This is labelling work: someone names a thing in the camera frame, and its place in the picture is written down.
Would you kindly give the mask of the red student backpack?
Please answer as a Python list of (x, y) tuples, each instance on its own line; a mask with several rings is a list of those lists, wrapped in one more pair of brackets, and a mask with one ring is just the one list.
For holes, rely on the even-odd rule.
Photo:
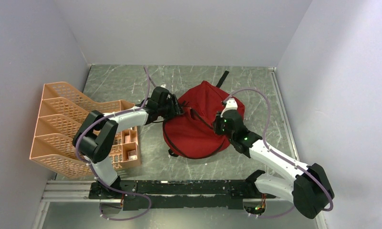
[(229, 72), (224, 71), (217, 85), (207, 81), (186, 91), (179, 99), (182, 115), (162, 125), (163, 137), (170, 156), (202, 159), (226, 149), (230, 142), (214, 132), (213, 122), (223, 109), (228, 93), (221, 89)]

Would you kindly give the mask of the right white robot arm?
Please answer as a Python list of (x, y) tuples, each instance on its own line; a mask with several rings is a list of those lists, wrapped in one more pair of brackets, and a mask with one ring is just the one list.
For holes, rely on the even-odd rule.
[(252, 181), (246, 184), (250, 197), (256, 198), (262, 193), (280, 197), (308, 219), (332, 207), (335, 195), (322, 166), (307, 165), (273, 148), (262, 136), (247, 129), (236, 110), (218, 112), (213, 127), (237, 152), (266, 164), (281, 176), (274, 177), (264, 171), (251, 175)]

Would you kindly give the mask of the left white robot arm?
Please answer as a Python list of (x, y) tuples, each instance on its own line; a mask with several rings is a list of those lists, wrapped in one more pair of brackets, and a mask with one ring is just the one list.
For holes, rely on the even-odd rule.
[(148, 125), (159, 117), (168, 121), (183, 113), (177, 97), (168, 89), (158, 86), (150, 97), (132, 108), (117, 113), (91, 111), (76, 132), (72, 145), (77, 156), (83, 156), (95, 179), (102, 184), (102, 193), (108, 198), (115, 198), (120, 194), (121, 180), (109, 154), (116, 134), (131, 127)]

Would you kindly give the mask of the small pink box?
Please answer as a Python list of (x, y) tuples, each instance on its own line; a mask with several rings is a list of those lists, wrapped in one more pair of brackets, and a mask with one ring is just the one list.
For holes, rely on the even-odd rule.
[(137, 152), (135, 150), (128, 151), (128, 160), (137, 160)]

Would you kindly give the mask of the orange plastic file organizer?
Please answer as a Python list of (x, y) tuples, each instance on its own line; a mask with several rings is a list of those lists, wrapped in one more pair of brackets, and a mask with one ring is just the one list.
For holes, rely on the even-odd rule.
[(91, 175), (76, 157), (75, 134), (90, 111), (112, 113), (133, 106), (126, 100), (95, 102), (67, 82), (45, 84), (29, 159), (67, 178)]

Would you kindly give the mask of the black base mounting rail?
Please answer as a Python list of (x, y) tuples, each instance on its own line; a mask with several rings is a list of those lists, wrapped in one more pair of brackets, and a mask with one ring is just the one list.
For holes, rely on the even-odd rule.
[(123, 210), (150, 208), (244, 209), (245, 203), (260, 201), (263, 194), (244, 179), (236, 180), (122, 180), (126, 194), (109, 191), (99, 182), (91, 184), (88, 198), (104, 203), (122, 201)]

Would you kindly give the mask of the aluminium frame rail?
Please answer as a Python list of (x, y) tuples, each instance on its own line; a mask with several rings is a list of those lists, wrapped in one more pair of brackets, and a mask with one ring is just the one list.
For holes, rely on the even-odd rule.
[(33, 229), (43, 227), (48, 209), (51, 203), (113, 203), (119, 204), (120, 199), (90, 199), (90, 187), (92, 181), (68, 181), (68, 180), (49, 180), (45, 186), (41, 197), (40, 205), (33, 222)]

